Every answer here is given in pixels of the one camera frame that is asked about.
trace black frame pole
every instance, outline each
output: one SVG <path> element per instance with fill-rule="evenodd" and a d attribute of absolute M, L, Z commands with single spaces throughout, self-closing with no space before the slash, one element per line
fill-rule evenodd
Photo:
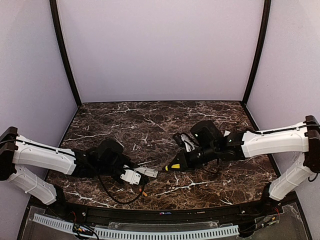
<path fill-rule="evenodd" d="M 269 20 L 269 13 L 270 13 L 270 6 L 271 6 L 271 0 L 264 0 L 264 7 L 263 7 L 263 14 L 262 14 L 262 20 L 261 20 L 261 26 L 260 26 L 260 33 L 258 37 L 258 42 L 255 49 L 254 59 L 251 67 L 251 72 L 249 76 L 248 83 L 246 85 L 246 89 L 244 92 L 244 96 L 242 99 L 242 103 L 244 105 L 247 105 L 250 93 L 252 90 L 252 87 L 255 82 L 259 61 L 262 53 L 262 49 L 264 47 L 266 32 L 267 32 L 267 26 L 268 26 L 268 20 Z"/>
<path fill-rule="evenodd" d="M 74 76 L 72 74 L 71 66 L 69 63 L 69 58 L 68 58 L 66 45 L 65 45 L 63 34 L 62 34 L 62 29 L 61 29 L 61 24 L 60 24 L 60 19 L 59 19 L 57 0 L 49 0 L 49 1 L 50 1 L 50 8 L 51 8 L 51 14 L 52 14 L 52 20 L 53 20 L 56 40 L 59 45 L 64 70 L 65 70 L 66 76 L 68 78 L 75 103 L 79 108 L 82 105 L 82 102 L 81 102 L 81 99 L 79 96 L 79 92 L 78 92 L 78 89 L 76 86 Z"/>

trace white bracket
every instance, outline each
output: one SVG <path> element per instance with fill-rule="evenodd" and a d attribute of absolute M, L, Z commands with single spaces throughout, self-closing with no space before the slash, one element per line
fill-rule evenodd
<path fill-rule="evenodd" d="M 147 168 L 147 167 L 137 167 L 135 168 L 134 170 L 136 170 L 137 172 L 143 174 L 143 175 L 146 175 L 148 177 L 151 177 L 151 178 L 156 178 L 157 175 L 158 175 L 158 171 L 157 170 L 154 170 L 154 169 L 151 169 L 151 168 Z"/>
<path fill-rule="evenodd" d="M 121 174 L 120 178 L 123 181 L 126 181 L 130 184 L 136 184 L 138 185 L 141 179 L 141 175 L 139 173 L 137 173 L 136 171 L 130 170 L 130 169 L 126 169 L 125 170 L 125 174 Z"/>

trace black cable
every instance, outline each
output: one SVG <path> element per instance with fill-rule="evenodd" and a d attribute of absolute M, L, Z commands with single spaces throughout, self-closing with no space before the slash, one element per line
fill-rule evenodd
<path fill-rule="evenodd" d="M 10 142 L 15 142 L 15 141 L 16 141 L 15 139 L 0 141 L 0 145 L 1 145 L 1 144 L 5 144 L 5 143 L 10 143 Z"/>
<path fill-rule="evenodd" d="M 263 226 L 261 225 L 261 226 L 257 227 L 256 229 L 253 229 L 251 231 L 241 231 L 240 233 L 241 234 L 251 234 L 251 233 L 254 233 L 255 231 L 257 231 L 259 229 L 262 229 L 262 228 L 263 228 Z"/>
<path fill-rule="evenodd" d="M 310 183 L 314 182 L 314 181 L 317 179 L 318 174 L 319 174 L 319 173 L 317 173 L 312 180 L 310 180 L 310 177 L 308 177 L 308 181 L 309 181 Z"/>
<path fill-rule="evenodd" d="M 96 239 L 97 240 L 99 240 L 99 236 L 98 236 L 98 234 L 91 228 L 91 227 L 89 227 L 89 226 L 87 226 L 87 225 L 83 225 L 83 224 L 79 224 L 79 223 L 77 223 L 80 227 L 82 227 L 83 229 L 87 229 L 88 231 L 89 231 L 89 233 L 92 233 L 93 235 L 95 235 L 95 237 L 96 237 Z M 83 235 L 86 235 L 85 233 L 82 233 L 82 232 L 77 232 L 77 234 L 78 234 L 78 236 L 79 237 L 82 237 L 82 236 L 80 236 L 80 234 L 83 234 Z"/>
<path fill-rule="evenodd" d="M 130 200 L 130 201 L 119 201 L 119 200 L 117 200 L 114 196 L 112 196 L 112 194 L 109 192 L 109 190 L 108 190 L 107 187 L 105 186 L 104 182 L 103 182 L 102 179 L 101 179 L 100 174 L 99 174 L 98 171 L 95 169 L 95 167 L 92 166 L 92 165 L 91 165 L 90 163 L 88 163 L 88 162 L 86 162 L 86 164 L 94 171 L 94 173 L 95 173 L 96 176 L 98 177 L 99 182 L 100 182 L 100 184 L 102 185 L 102 187 L 103 187 L 104 191 L 106 192 L 106 194 L 107 194 L 113 201 L 115 201 L 117 204 L 123 204 L 123 205 L 131 204 L 131 203 L 135 202 L 136 200 L 138 200 L 138 198 L 140 198 L 141 195 L 144 193 L 144 190 L 145 190 L 145 186 L 146 186 L 146 185 L 143 183 L 143 184 L 142 184 L 142 187 L 141 187 L 141 191 L 139 192 L 139 194 L 138 194 L 134 199 L 132 199 L 132 200 Z"/>
<path fill-rule="evenodd" d="M 87 226 L 87 225 L 84 225 L 84 224 L 81 224 L 81 223 L 75 223 L 75 222 L 71 222 L 71 221 L 69 221 L 69 220 L 66 220 L 65 218 L 63 218 L 63 217 L 59 216 L 58 214 L 56 214 L 56 212 L 55 212 L 53 209 L 51 209 L 50 207 L 47 206 L 46 208 L 47 208 L 48 210 L 50 210 L 56 217 L 58 217 L 59 219 L 62 219 L 64 222 L 77 224 L 77 225 L 79 225 L 80 227 L 82 227 L 82 228 L 84 228 L 84 229 L 87 229 L 90 233 L 92 233 L 93 235 L 95 235 L 95 237 L 96 237 L 97 240 L 99 240 L 99 236 L 97 235 L 97 233 L 96 233 L 91 227 L 89 227 L 89 226 Z M 79 239 L 85 239 L 85 238 L 82 238 L 82 236 L 80 236 L 78 232 L 76 232 L 76 233 L 77 233 L 77 236 L 79 237 Z"/>
<path fill-rule="evenodd" d="M 296 130 L 298 129 L 302 129 L 305 127 L 320 127 L 319 124 L 306 124 L 306 125 L 301 125 L 301 126 L 297 126 L 297 127 L 290 127 L 290 128 L 284 128 L 284 129 L 278 129 L 278 130 L 271 130 L 271 131 L 254 131 L 251 129 L 246 129 L 246 131 L 249 131 L 253 134 L 257 134 L 257 135 L 264 135 L 264 134 L 274 134 L 274 133 L 280 133 L 280 132 L 285 132 L 285 131 L 290 131 L 290 130 Z"/>
<path fill-rule="evenodd" d="M 255 225 L 257 225 L 257 224 L 261 223 L 261 222 L 262 222 L 262 221 L 263 221 L 267 216 L 268 216 L 268 215 L 265 215 L 265 216 L 264 216 L 264 217 L 262 217 L 259 221 L 255 222 L 253 225 L 251 225 L 250 227 L 247 227 L 246 229 L 244 229 L 244 230 L 240 231 L 240 233 L 243 233 L 243 232 L 245 232 L 245 231 L 249 230 L 250 228 L 254 227 Z"/>
<path fill-rule="evenodd" d="M 261 213 L 262 212 L 255 213 L 255 214 L 237 213 L 237 215 L 242 217 L 260 217 Z"/>

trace white arm segment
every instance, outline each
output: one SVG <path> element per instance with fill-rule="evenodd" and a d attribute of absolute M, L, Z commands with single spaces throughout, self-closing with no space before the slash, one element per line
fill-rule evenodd
<path fill-rule="evenodd" d="M 308 177 L 315 173 L 304 166 L 305 154 L 300 153 L 294 164 L 284 174 L 274 180 L 269 188 L 269 197 L 280 201 L 295 187 L 299 186 Z"/>
<path fill-rule="evenodd" d="M 16 164 L 15 170 L 16 173 L 11 174 L 7 182 L 15 184 L 24 193 L 35 196 L 46 205 L 56 201 L 57 192 L 52 184 L 43 181 L 25 166 Z"/>
<path fill-rule="evenodd" d="M 298 128 L 303 125 L 305 125 L 303 122 L 299 122 L 292 126 L 267 130 L 274 131 L 280 129 L 296 128 L 295 130 L 280 131 L 269 134 L 255 134 L 249 131 L 245 132 L 242 138 L 244 144 L 241 146 L 244 156 L 246 158 L 251 158 L 263 154 L 274 154 L 283 152 L 308 152 L 308 137 L 305 136 L 307 128 Z"/>
<path fill-rule="evenodd" d="M 12 163 L 32 165 L 40 168 L 56 170 L 67 175 L 71 175 L 75 170 L 76 158 L 58 152 L 62 151 L 64 153 L 74 155 L 75 153 L 70 149 L 48 146 L 42 143 L 29 140 L 21 135 L 18 136 L 16 139 L 24 142 L 15 142 L 15 145 L 18 146 L 18 150 L 14 151 Z M 29 145 L 27 143 L 40 145 L 46 148 L 54 149 L 55 151 Z"/>

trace lavender wall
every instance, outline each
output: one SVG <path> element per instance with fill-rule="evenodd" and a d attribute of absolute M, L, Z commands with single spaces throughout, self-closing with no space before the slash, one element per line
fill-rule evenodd
<path fill-rule="evenodd" d="M 9 126 L 57 146 L 77 106 L 55 36 L 49 1 L 0 1 L 0 134 Z M 44 176 L 45 170 L 32 168 Z M 17 239 L 29 195 L 0 182 L 0 239 Z"/>
<path fill-rule="evenodd" d="M 268 29 L 248 108 L 261 129 L 306 115 L 320 120 L 320 2 L 272 0 Z M 276 154 L 284 172 L 293 153 Z M 320 179 L 297 188 L 314 239 L 320 239 Z"/>
<path fill-rule="evenodd" d="M 83 102 L 241 100 L 263 0 L 59 0 Z"/>

